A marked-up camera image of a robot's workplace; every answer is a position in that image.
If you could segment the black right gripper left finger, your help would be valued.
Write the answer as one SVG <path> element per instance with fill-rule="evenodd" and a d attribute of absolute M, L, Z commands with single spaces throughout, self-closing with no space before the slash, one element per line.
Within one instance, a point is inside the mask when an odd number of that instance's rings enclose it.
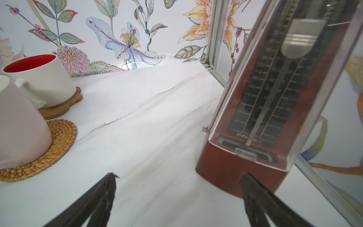
<path fill-rule="evenodd" d="M 115 199 L 116 178 L 106 174 L 70 207 L 48 222 L 46 227 L 106 227 Z"/>

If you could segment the red and white mug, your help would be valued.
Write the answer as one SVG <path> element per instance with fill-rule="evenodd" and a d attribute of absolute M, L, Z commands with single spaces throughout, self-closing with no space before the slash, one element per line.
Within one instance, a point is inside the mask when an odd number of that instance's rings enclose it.
<path fill-rule="evenodd" d="M 60 59 L 42 54 L 16 60 L 1 69 L 37 108 L 58 106 L 76 93 L 76 86 Z"/>

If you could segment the round woven rattan coaster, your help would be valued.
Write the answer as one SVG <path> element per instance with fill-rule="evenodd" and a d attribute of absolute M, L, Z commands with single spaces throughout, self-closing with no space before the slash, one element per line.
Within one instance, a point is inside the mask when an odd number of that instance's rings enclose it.
<path fill-rule="evenodd" d="M 49 149 L 29 164 L 2 169 L 2 182 L 17 182 L 31 178 L 54 165 L 69 151 L 77 136 L 75 124 L 64 119 L 51 120 L 47 124 L 52 134 Z"/>

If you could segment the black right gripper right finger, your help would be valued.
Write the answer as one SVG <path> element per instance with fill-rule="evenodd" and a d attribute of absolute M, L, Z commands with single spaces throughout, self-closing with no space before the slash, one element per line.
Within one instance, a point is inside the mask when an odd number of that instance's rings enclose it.
<path fill-rule="evenodd" d="M 269 227 L 269 218 L 277 227 L 312 226 L 251 174 L 244 173 L 239 184 L 243 193 L 245 211 L 252 227 Z"/>

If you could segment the flower-shaped cork coaster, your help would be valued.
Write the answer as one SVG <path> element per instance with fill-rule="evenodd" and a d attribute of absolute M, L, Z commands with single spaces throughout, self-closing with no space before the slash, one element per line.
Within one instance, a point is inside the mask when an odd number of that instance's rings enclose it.
<path fill-rule="evenodd" d="M 68 101 L 54 107 L 40 108 L 39 112 L 45 120 L 52 120 L 66 114 L 70 110 L 71 106 L 73 106 L 77 102 L 80 102 L 82 99 L 83 96 L 81 94 L 81 88 L 76 87 L 76 92 L 74 96 L 70 98 Z"/>

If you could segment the cream mug pink handle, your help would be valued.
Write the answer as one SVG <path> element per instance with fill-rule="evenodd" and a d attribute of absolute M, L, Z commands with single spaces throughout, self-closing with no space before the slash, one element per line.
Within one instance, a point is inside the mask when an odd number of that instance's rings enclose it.
<path fill-rule="evenodd" d="M 52 143 L 39 111 L 6 76 L 1 76 L 1 169 L 28 164 Z"/>

